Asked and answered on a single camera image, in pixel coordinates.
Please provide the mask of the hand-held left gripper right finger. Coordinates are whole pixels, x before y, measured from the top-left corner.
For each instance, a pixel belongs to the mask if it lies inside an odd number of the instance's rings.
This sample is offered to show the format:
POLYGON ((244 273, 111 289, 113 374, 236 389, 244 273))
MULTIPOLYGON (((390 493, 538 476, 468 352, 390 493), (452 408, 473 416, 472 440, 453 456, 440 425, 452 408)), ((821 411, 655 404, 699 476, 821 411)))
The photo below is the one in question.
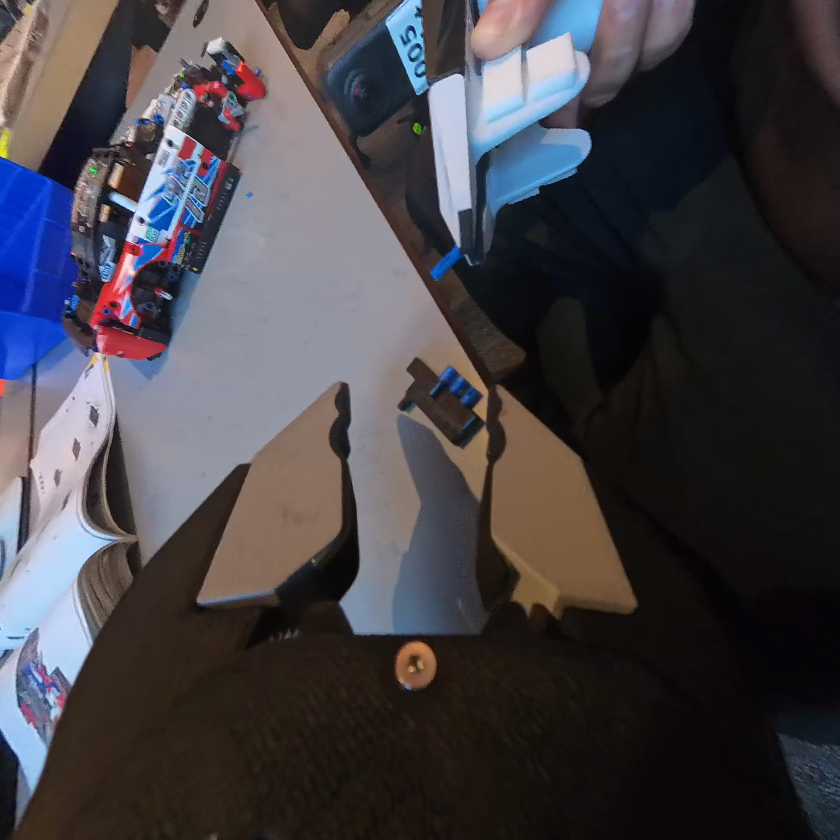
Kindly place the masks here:
POLYGON ((479 596, 554 617, 627 615, 637 598, 584 463, 507 389, 487 406, 488 467, 479 508, 479 596))

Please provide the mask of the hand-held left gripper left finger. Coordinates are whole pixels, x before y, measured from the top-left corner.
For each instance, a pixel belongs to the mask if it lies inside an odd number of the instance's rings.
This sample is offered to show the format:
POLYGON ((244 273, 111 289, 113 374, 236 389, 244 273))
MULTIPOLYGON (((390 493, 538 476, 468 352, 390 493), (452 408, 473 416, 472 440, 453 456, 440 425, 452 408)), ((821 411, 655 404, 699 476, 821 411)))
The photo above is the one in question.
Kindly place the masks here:
POLYGON ((350 388, 336 382, 251 459, 196 603, 339 602, 360 568, 350 388))

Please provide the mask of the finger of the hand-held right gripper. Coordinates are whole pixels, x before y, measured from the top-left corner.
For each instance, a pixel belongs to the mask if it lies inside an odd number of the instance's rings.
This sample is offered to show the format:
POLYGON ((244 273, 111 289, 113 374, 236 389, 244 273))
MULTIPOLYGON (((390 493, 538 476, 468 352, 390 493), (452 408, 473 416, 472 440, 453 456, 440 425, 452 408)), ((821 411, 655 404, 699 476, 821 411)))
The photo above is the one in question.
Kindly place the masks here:
POLYGON ((590 63, 572 33, 436 80, 428 94, 437 200, 459 253, 472 266, 490 251, 500 210, 576 173, 592 149, 583 129, 549 129, 576 99, 590 63))

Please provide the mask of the black beam assembly blue pins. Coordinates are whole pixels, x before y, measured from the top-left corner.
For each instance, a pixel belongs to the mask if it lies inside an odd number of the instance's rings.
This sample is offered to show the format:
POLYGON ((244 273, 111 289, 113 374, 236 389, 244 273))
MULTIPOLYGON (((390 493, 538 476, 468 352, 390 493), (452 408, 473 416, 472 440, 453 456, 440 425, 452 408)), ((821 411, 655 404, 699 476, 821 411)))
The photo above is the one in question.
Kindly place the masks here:
POLYGON ((397 404, 399 411, 417 409, 453 446, 465 448, 485 426, 476 412, 483 394, 455 367, 436 373, 415 357, 406 367, 412 381, 397 404))

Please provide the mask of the light grey desk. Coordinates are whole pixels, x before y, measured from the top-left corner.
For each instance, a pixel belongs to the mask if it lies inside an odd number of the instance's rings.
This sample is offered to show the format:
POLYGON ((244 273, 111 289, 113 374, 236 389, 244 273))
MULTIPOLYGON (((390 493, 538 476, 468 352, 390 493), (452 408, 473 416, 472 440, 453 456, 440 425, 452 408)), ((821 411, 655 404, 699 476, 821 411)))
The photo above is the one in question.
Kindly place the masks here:
POLYGON ((236 466, 329 386, 350 388, 360 572, 342 606, 362 634, 477 634, 483 427, 450 444, 398 410, 415 357, 490 383, 422 260, 400 238, 257 2, 186 2, 143 86, 222 36, 266 75, 235 156, 240 183, 204 273, 178 301, 156 362, 111 362, 144 565, 236 466), (246 197, 253 192, 254 199, 246 197))

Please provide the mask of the person's right hand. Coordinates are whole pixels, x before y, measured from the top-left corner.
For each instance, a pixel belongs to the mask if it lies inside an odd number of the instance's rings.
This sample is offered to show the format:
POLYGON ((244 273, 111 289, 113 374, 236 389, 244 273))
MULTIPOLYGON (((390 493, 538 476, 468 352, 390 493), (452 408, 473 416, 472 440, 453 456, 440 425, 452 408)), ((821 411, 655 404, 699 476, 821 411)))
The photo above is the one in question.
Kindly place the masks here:
MULTIPOLYGON (((591 49, 591 73, 581 94, 543 121, 572 128, 583 109, 613 100, 639 71, 653 69, 684 42, 695 16, 694 1, 604 1, 591 49)), ((471 36, 482 60, 495 60, 530 41, 551 1, 489 1, 471 36)))

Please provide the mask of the open instruction booklet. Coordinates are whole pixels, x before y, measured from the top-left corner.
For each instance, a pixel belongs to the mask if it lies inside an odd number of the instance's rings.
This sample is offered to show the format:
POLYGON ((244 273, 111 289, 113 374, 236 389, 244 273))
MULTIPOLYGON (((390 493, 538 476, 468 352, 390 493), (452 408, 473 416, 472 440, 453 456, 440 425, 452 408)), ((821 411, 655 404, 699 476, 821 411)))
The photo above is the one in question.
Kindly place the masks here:
POLYGON ((27 793, 93 642, 133 582, 136 538, 107 496, 116 420, 109 362, 97 353, 40 433, 29 467, 37 516, 2 576, 2 736, 27 793))

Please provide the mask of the red toy brick car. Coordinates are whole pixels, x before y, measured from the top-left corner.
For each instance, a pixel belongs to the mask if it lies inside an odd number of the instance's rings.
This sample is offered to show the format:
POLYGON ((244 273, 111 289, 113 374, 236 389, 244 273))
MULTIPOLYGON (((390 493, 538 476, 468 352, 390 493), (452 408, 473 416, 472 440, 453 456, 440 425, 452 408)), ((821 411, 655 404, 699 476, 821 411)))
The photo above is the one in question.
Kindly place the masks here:
POLYGON ((91 152, 70 212, 79 277, 62 326, 80 352, 152 361, 172 341, 182 279, 200 275, 240 179, 233 162, 261 71, 224 38, 181 60, 122 137, 91 152))

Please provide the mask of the blue plastic bin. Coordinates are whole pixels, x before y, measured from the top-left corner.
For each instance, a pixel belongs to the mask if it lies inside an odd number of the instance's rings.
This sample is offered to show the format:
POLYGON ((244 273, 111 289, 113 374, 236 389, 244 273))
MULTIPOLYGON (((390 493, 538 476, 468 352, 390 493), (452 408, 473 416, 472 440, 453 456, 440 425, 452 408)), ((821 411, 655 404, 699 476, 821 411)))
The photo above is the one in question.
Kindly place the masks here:
POLYGON ((20 378, 62 342, 77 279, 70 255, 72 192, 1 160, 1 379, 20 378))

